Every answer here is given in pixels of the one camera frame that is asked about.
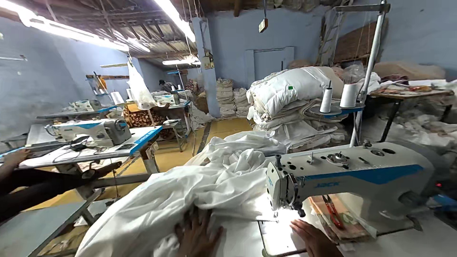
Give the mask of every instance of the fluorescent tube light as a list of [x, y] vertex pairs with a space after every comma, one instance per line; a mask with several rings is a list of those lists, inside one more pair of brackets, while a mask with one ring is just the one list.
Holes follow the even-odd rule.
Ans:
[[129, 37], [129, 38], [127, 39], [127, 41], [129, 41], [129, 42], [132, 43], [133, 45], [135, 45], [135, 46], [141, 48], [143, 51], [146, 51], [146, 52], [148, 52], [148, 53], [151, 52], [151, 50], [150, 50], [149, 48], [145, 47], [142, 43], [138, 42], [138, 41], [137, 41], [136, 39], [134, 39], [134, 38]]
[[7, 0], [0, 0], [0, 7], [17, 12], [21, 22], [27, 27], [34, 27], [57, 36], [68, 37], [124, 52], [128, 52], [129, 50], [128, 45], [126, 44], [117, 41], [111, 42], [108, 38], [102, 39], [95, 34], [48, 20], [43, 16], [37, 16], [31, 10]]
[[191, 56], [188, 56], [187, 58], [182, 59], [182, 60], [163, 61], [162, 64], [163, 65], [193, 64], [195, 62], [199, 62], [199, 60], [197, 59], [197, 57], [191, 55]]
[[164, 12], [170, 17], [170, 19], [182, 30], [184, 35], [188, 37], [192, 42], [195, 42], [195, 35], [189, 26], [189, 23], [181, 20], [179, 13], [170, 0], [154, 0]]

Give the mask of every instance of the jack logo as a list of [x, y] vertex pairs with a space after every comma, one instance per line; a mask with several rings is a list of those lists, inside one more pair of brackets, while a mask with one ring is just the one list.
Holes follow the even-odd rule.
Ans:
[[339, 185], [340, 185], [339, 182], [319, 183], [314, 188], [317, 188], [317, 187], [334, 187], [334, 186], [339, 186]]

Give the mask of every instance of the foot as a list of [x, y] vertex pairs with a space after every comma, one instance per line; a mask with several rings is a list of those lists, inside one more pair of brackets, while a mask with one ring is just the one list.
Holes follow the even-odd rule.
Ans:
[[118, 161], [118, 162], [111, 163], [109, 165], [106, 165], [106, 166], [96, 169], [96, 170], [93, 170], [93, 169], [87, 170], [87, 171], [83, 172], [82, 177], [90, 178], [90, 179], [98, 179], [98, 178], [108, 175], [108, 173], [119, 168], [121, 165], [122, 165], [122, 163], [120, 161]]

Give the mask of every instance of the worker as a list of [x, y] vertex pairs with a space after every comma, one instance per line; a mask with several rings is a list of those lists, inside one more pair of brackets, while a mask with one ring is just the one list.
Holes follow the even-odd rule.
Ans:
[[176, 86], [173, 83], [165, 82], [165, 80], [159, 80], [159, 86], [160, 86], [161, 90], [167, 91], [169, 93], [171, 93], [171, 91], [172, 91], [171, 86], [174, 86], [174, 88], [177, 89]]
[[[68, 190], [83, 186], [121, 166], [121, 162], [109, 164], [81, 175], [70, 175], [35, 169], [16, 170], [27, 159], [29, 150], [21, 149], [4, 158], [0, 166], [0, 223], [15, 216], [20, 211], [47, 201]], [[13, 192], [18, 187], [27, 187]]]
[[[192, 214], [189, 214], [189, 212], [184, 214], [184, 227], [181, 224], [175, 225], [175, 233], [179, 242], [179, 250], [176, 256], [213, 256], [224, 228], [219, 227], [214, 236], [209, 235], [207, 230], [212, 211], [207, 210], [201, 219], [199, 216], [203, 211], [197, 207], [193, 209]], [[303, 239], [310, 257], [343, 257], [336, 245], [321, 230], [311, 224], [303, 220], [293, 220], [290, 227]]]

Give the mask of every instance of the scissors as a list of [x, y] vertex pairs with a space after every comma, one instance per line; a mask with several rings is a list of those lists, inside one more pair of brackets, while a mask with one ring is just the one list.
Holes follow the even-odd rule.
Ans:
[[323, 195], [322, 199], [324, 199], [325, 206], [327, 206], [327, 210], [330, 213], [330, 218], [331, 218], [333, 224], [335, 224], [335, 226], [337, 228], [343, 230], [344, 229], [343, 222], [341, 221], [340, 216], [338, 215], [338, 212], [336, 211], [335, 206], [333, 205], [332, 198], [330, 198], [329, 195], [327, 195], [327, 198], [325, 198], [325, 196]]

